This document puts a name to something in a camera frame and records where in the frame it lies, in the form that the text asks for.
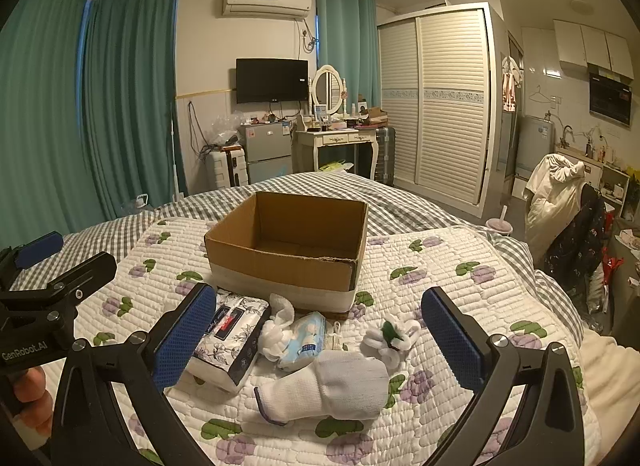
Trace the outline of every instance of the louvered door panel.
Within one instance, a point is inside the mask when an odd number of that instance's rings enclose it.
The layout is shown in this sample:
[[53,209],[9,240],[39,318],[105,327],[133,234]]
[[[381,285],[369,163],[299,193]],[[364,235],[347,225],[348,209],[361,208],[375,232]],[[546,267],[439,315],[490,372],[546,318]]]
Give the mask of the louvered door panel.
[[418,18],[422,118],[416,183],[478,204],[488,131],[488,48],[480,10]]
[[415,19],[382,26],[382,109],[396,129],[396,176],[413,182],[418,139],[418,48]]

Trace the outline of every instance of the quilted mattress pad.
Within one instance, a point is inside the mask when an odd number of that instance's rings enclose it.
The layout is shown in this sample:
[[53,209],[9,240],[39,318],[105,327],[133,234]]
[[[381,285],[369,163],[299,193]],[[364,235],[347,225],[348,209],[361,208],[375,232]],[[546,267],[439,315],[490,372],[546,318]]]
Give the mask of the quilted mattress pad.
[[[124,341],[133,331],[149,330],[196,282],[210,281],[203,236],[211,225],[171,217],[149,227],[119,263],[116,278],[79,306],[76,337],[94,345]],[[585,464],[590,464],[600,444],[600,429],[582,384],[575,340],[527,292],[487,240],[471,229],[445,227],[367,239],[356,300],[342,324],[343,343],[359,350],[367,329],[380,328],[386,313],[401,321],[420,321],[422,293],[434,285],[488,334],[505,334],[520,346],[545,348],[560,341],[567,348],[584,420]],[[211,352],[216,359],[224,358],[216,356],[215,349]],[[50,390],[58,384],[62,367],[63,360],[44,367]],[[375,420],[321,417],[274,426],[260,415],[254,386],[283,375],[260,356],[236,395],[185,372],[167,398],[214,464],[356,466],[423,464],[472,397],[458,385],[426,328],[398,369],[390,371],[388,401]],[[136,445],[147,457],[156,458],[124,387],[114,385],[114,390]],[[522,390],[513,388],[478,463],[497,452]]]

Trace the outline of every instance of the metal screw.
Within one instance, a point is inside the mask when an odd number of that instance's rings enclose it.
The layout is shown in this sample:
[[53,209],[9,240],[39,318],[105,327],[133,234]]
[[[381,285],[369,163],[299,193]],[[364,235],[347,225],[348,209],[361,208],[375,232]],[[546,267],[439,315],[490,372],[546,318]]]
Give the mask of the metal screw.
[[549,346],[551,347],[551,351],[556,354],[564,354],[566,352],[564,345],[562,345],[562,343],[558,343],[557,341],[553,341],[553,343],[549,343]]
[[86,347],[86,340],[76,340],[74,341],[74,344],[71,345],[71,348],[76,352],[81,351],[85,347]]
[[144,331],[135,331],[129,336],[129,341],[134,345],[140,345],[144,340],[146,340],[146,332]]
[[493,343],[496,347],[506,347],[509,344],[509,340],[507,336],[502,334],[494,334],[490,338],[491,343]]

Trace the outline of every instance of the human hand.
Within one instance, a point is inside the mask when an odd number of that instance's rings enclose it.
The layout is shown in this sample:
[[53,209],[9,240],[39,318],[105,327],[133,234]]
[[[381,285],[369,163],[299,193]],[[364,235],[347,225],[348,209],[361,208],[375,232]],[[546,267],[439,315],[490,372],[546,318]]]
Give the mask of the human hand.
[[22,422],[40,435],[49,437],[53,423],[53,398],[46,389],[47,378],[42,367],[27,370],[14,384],[15,397],[30,403],[20,413]]

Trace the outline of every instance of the green curtain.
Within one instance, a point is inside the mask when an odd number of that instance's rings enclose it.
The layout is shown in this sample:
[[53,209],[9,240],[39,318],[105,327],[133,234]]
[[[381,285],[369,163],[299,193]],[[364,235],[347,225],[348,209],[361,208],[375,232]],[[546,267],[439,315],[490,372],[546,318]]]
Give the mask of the green curtain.
[[82,67],[86,157],[106,216],[146,193],[154,207],[174,191],[175,0],[94,0]]
[[316,0],[319,65],[333,65],[347,82],[348,110],[358,94],[380,105],[376,0]]
[[0,31],[0,248],[105,220],[76,115],[85,2],[20,0]]

